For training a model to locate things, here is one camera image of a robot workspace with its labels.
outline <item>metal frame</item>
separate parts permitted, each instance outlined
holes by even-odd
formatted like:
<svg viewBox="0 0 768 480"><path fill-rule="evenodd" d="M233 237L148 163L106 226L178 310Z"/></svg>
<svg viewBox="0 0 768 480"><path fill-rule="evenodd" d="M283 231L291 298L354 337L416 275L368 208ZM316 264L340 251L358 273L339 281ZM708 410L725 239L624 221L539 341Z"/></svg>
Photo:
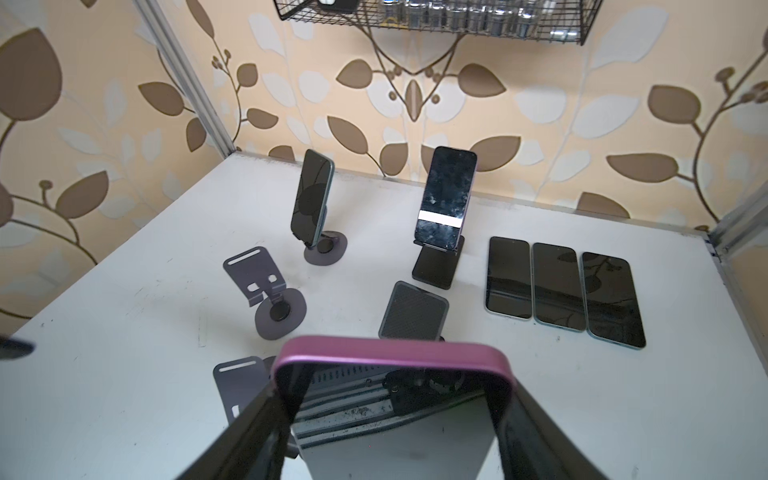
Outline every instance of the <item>metal frame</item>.
<svg viewBox="0 0 768 480"><path fill-rule="evenodd" d="M170 72L179 82L181 90L184 91L184 95L187 96L187 100L200 118L200 122L213 141L214 147L223 159L227 158L235 151L235 145L230 139L227 129L221 123L214 106L210 103L203 85L192 69L192 65L165 18L162 8L157 4L157 0L134 0L134 5L136 5L144 21L147 22L147 26L157 42L157 48L166 59Z"/></svg>

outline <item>brown leaf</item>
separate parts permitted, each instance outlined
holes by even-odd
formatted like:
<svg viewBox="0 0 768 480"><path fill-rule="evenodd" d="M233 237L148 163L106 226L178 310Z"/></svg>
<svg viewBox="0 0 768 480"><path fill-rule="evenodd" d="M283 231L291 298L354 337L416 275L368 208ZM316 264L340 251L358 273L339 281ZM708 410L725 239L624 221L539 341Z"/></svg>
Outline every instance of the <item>brown leaf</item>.
<svg viewBox="0 0 768 480"><path fill-rule="evenodd" d="M11 194L0 184L0 227L13 217L13 199Z"/></svg>
<svg viewBox="0 0 768 480"><path fill-rule="evenodd" d="M406 88L406 110L412 121L416 121L422 113L422 100L422 89L416 80L411 80Z"/></svg>
<svg viewBox="0 0 768 480"><path fill-rule="evenodd" d="M12 120L34 120L61 96L61 66L39 28L0 46L0 112Z"/></svg>
<svg viewBox="0 0 768 480"><path fill-rule="evenodd" d="M371 84L373 72L365 60L357 58L342 68L336 81L349 88L365 88Z"/></svg>
<svg viewBox="0 0 768 480"><path fill-rule="evenodd" d="M205 128L200 119L195 117L187 124L187 146L195 151L205 143Z"/></svg>
<svg viewBox="0 0 768 480"><path fill-rule="evenodd" d="M598 194L584 192L578 199L576 210L593 212L595 214L613 215L614 217L629 218L629 212L610 198Z"/></svg>
<svg viewBox="0 0 768 480"><path fill-rule="evenodd" d="M293 149L289 147L288 145L280 145L268 153L270 157L279 158L281 160L289 161L289 162L295 162L296 157L293 156Z"/></svg>
<svg viewBox="0 0 768 480"><path fill-rule="evenodd" d="M458 73L458 87L470 97L495 97L507 89L490 70L471 63Z"/></svg>
<svg viewBox="0 0 768 480"><path fill-rule="evenodd" d="M344 148L356 154L368 153L368 141L358 127L338 117L328 117L328 126Z"/></svg>
<svg viewBox="0 0 768 480"><path fill-rule="evenodd" d="M478 172L489 172L504 167L518 153L520 137L502 136L480 140L470 151L478 156Z"/></svg>
<svg viewBox="0 0 768 480"><path fill-rule="evenodd" d="M184 111L184 99L173 85L162 81L151 81L139 85L139 91L144 100L160 113L175 117Z"/></svg>
<svg viewBox="0 0 768 480"><path fill-rule="evenodd" d="M701 102L696 94L685 88L654 85L648 94L648 108L659 120L692 124L699 117Z"/></svg>
<svg viewBox="0 0 768 480"><path fill-rule="evenodd" d="M408 161L408 144L387 144L379 155L379 164L387 175L399 174Z"/></svg>
<svg viewBox="0 0 768 480"><path fill-rule="evenodd" d="M56 200L56 212L64 218L80 218L101 205L109 190L107 171L79 180Z"/></svg>
<svg viewBox="0 0 768 480"><path fill-rule="evenodd" d="M434 155L434 148L422 145L422 165L424 165L424 170L427 170L427 173L429 173L429 168L432 166L432 156Z"/></svg>
<svg viewBox="0 0 768 480"><path fill-rule="evenodd" d="M259 81L259 70L256 64L244 63L237 67L237 82L244 87L253 87Z"/></svg>
<svg viewBox="0 0 768 480"><path fill-rule="evenodd" d="M214 24L210 23L210 18L205 9L198 0L187 0L187 7L200 28L205 31L209 37L214 37Z"/></svg>
<svg viewBox="0 0 768 480"><path fill-rule="evenodd" d="M274 127L279 120L276 115L272 115L264 110L259 110L258 108L249 108L245 116L251 125L262 130Z"/></svg>
<svg viewBox="0 0 768 480"><path fill-rule="evenodd" d="M657 184L677 175L677 161L664 154L608 155L608 164L626 178Z"/></svg>

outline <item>white leaf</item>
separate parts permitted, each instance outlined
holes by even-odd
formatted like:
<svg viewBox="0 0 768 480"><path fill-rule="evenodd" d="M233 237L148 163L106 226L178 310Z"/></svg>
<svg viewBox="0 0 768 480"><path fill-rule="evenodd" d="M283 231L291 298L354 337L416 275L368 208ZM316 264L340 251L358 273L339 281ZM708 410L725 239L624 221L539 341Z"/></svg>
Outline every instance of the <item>white leaf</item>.
<svg viewBox="0 0 768 480"><path fill-rule="evenodd" d="M296 135L296 138L298 138L301 143L305 145L309 145L311 143L310 133L306 131L304 122L289 116L286 120L286 123L288 123L288 129L291 130L294 135Z"/></svg>
<svg viewBox="0 0 768 480"><path fill-rule="evenodd" d="M664 225L677 225L679 227L688 225L685 215L677 208L667 208L661 215L656 217L656 222L663 223Z"/></svg>
<svg viewBox="0 0 768 480"><path fill-rule="evenodd" d="M284 107L296 107L296 97L288 80L276 73L265 73L261 76L266 90Z"/></svg>
<svg viewBox="0 0 768 480"><path fill-rule="evenodd" d="M114 126L125 115L127 106L128 100L125 99L123 85L113 78L104 89L104 113L108 127Z"/></svg>
<svg viewBox="0 0 768 480"><path fill-rule="evenodd" d="M739 105L728 114L730 123L745 134L768 136L768 103Z"/></svg>
<svg viewBox="0 0 768 480"><path fill-rule="evenodd" d="M515 95L515 101L530 121L548 124L563 115L568 98L562 88L534 85Z"/></svg>
<svg viewBox="0 0 768 480"><path fill-rule="evenodd" d="M564 182L573 178L589 165L589 160L589 152L586 150L563 155L554 161L554 167L549 174L549 179L553 182Z"/></svg>
<svg viewBox="0 0 768 480"><path fill-rule="evenodd" d="M397 118L402 113L402 102L397 97L395 97L395 100L391 99L389 97L390 91L393 91L392 85L387 80L381 78L371 82L366 87L366 93L371 101L371 105L385 117Z"/></svg>
<svg viewBox="0 0 768 480"><path fill-rule="evenodd" d="M314 129L315 133L318 134L320 137L323 137L323 138L333 137L333 133L331 132L331 127L328 125L328 118L325 116L315 118L315 123L313 124L312 128Z"/></svg>
<svg viewBox="0 0 768 480"><path fill-rule="evenodd" d="M277 30L275 30L274 25L265 15L260 13L251 15L248 17L248 23L250 24L253 36L256 38L256 43L259 44L262 50L272 50L283 57L286 56Z"/></svg>
<svg viewBox="0 0 768 480"><path fill-rule="evenodd" d="M520 144L520 150L515 155L515 162L520 165L536 165L544 160L544 152L541 151L541 145L538 140L523 140Z"/></svg>
<svg viewBox="0 0 768 480"><path fill-rule="evenodd" d="M184 190L181 188L179 179L176 178L174 172L169 170L163 180L163 194L171 200L176 200L178 197L181 197L182 193L184 193Z"/></svg>
<svg viewBox="0 0 768 480"><path fill-rule="evenodd" d="M98 207L98 211L105 217L117 219L122 218L125 214L133 210L134 207L136 207L134 199L121 195L102 202Z"/></svg>
<svg viewBox="0 0 768 480"><path fill-rule="evenodd" d="M0 4L4 5L25 27L39 27L42 31L48 27L48 17L41 0L2 0Z"/></svg>
<svg viewBox="0 0 768 480"><path fill-rule="evenodd" d="M56 285L48 279L39 276L37 273L24 275L14 278L11 282L0 289L0 293L21 293L32 298L40 298L50 293Z"/></svg>
<svg viewBox="0 0 768 480"><path fill-rule="evenodd" d="M163 150L163 135L160 128L155 128L141 138L141 154L150 164L160 155Z"/></svg>
<svg viewBox="0 0 768 480"><path fill-rule="evenodd" d="M152 35L152 31L149 29L149 25L141 16L139 17L139 25L134 28L134 33L142 37L149 45L157 47L157 42L154 39L154 35Z"/></svg>
<svg viewBox="0 0 768 480"><path fill-rule="evenodd" d="M120 143L122 149L122 163L123 165L128 165L128 163L136 157L136 142L134 142L132 136L125 134Z"/></svg>
<svg viewBox="0 0 768 480"><path fill-rule="evenodd" d="M428 101L425 109L427 118L439 124L453 120L462 111L464 102L467 100L467 95L458 87L458 82L453 77L444 78L435 90L435 94L440 97L440 101L437 103Z"/></svg>
<svg viewBox="0 0 768 480"><path fill-rule="evenodd" d="M58 134L61 135L61 138L64 139L70 147L77 151L90 155L99 155L101 153L101 147L99 147L89 135L64 127L58 128Z"/></svg>
<svg viewBox="0 0 768 480"><path fill-rule="evenodd" d="M591 67L614 61L641 60L664 31L669 14L659 7L640 7L627 12L600 40Z"/></svg>
<svg viewBox="0 0 768 480"><path fill-rule="evenodd" d="M305 70L299 75L299 91L304 98L313 102L320 103L328 95L331 84L316 71Z"/></svg>
<svg viewBox="0 0 768 480"><path fill-rule="evenodd" d="M69 263L58 248L46 255L38 268L38 274L55 285L61 285L71 272Z"/></svg>
<svg viewBox="0 0 768 480"><path fill-rule="evenodd" d="M512 195L514 198L529 201L533 201L536 198L536 190L527 181L515 178L510 180L509 183L515 188L515 192Z"/></svg>
<svg viewBox="0 0 768 480"><path fill-rule="evenodd" d="M110 182L120 180L123 177L113 164L100 160L77 162L75 168L78 169L78 173L83 178L104 170L107 171L107 177L109 177Z"/></svg>
<svg viewBox="0 0 768 480"><path fill-rule="evenodd" d="M312 37L315 35L315 26L309 22L289 20L288 23L293 29L293 34L302 40L312 40Z"/></svg>
<svg viewBox="0 0 768 480"><path fill-rule="evenodd" d="M434 134L424 139L423 144L426 147L448 147L448 135L446 134Z"/></svg>
<svg viewBox="0 0 768 480"><path fill-rule="evenodd" d="M595 98L576 115L573 132L581 138L598 138L610 134L630 119L639 104L639 98L623 95Z"/></svg>
<svg viewBox="0 0 768 480"><path fill-rule="evenodd" d="M230 78L223 71L214 68L213 65L210 68L214 71L214 87L223 87L229 82Z"/></svg>
<svg viewBox="0 0 768 480"><path fill-rule="evenodd" d="M40 225L40 217L37 214L20 215L16 218L32 225ZM34 228L25 227L18 223L6 223L0 227L0 247L9 248L26 245L32 242L38 234L39 231Z"/></svg>
<svg viewBox="0 0 768 480"><path fill-rule="evenodd" d="M728 157L725 174L730 180L747 182L750 179L750 156L742 151L735 151Z"/></svg>

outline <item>row of phones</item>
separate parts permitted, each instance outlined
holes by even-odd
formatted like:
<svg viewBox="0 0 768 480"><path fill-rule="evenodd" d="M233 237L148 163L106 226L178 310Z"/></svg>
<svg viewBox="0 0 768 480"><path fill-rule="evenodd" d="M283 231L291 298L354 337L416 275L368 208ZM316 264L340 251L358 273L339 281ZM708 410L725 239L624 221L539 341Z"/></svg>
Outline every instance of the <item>row of phones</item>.
<svg viewBox="0 0 768 480"><path fill-rule="evenodd" d="M626 260L492 237L485 308L641 349L645 334Z"/></svg>

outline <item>white strip on screen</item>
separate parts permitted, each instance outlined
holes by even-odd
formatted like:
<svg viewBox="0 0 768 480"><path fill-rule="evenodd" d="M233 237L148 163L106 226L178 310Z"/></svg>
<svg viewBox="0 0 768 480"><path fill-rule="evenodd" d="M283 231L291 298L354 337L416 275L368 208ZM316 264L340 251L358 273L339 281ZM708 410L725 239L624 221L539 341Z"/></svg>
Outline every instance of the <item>white strip on screen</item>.
<svg viewBox="0 0 768 480"><path fill-rule="evenodd" d="M435 212L427 212L419 210L419 220L427 222L440 223L441 225L448 225L449 227L461 228L463 218L449 217L448 215L436 214Z"/></svg>

